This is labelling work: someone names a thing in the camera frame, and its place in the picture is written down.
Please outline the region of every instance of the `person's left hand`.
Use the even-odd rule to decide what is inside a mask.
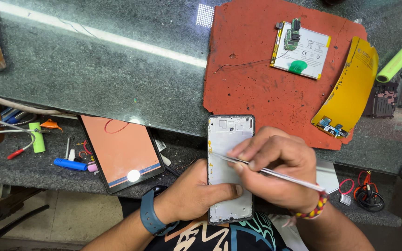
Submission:
[[[238,184],[207,185],[207,160],[199,159],[154,199],[154,211],[164,224],[189,221],[203,216],[216,203],[242,194]]]

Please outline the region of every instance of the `red rubber mat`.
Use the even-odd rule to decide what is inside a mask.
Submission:
[[[332,37],[320,80],[269,67],[276,22],[301,17],[301,26]],[[311,147],[340,150],[335,139],[310,122],[333,89],[353,36],[367,40],[362,25],[282,0],[233,0],[215,7],[204,82],[204,107],[214,114],[253,114],[256,129],[274,126]],[[238,65],[264,60],[244,66]]]

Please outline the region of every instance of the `black t-shirt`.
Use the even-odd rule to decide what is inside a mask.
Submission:
[[[255,213],[252,220],[208,225],[207,217],[181,221],[165,236],[155,237],[146,251],[292,251],[271,220]]]

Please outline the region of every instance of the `phone screen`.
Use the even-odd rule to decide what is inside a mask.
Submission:
[[[123,183],[133,185],[161,168],[145,126],[103,117],[81,119],[107,188]]]

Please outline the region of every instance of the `blue watch strap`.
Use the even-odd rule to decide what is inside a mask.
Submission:
[[[152,233],[153,236],[164,235],[174,229],[176,225],[178,225],[179,221],[165,225],[158,219],[156,213],[154,212],[153,206],[154,191],[155,189],[151,189],[142,196],[140,210],[141,221],[145,229],[147,229],[148,232]]]

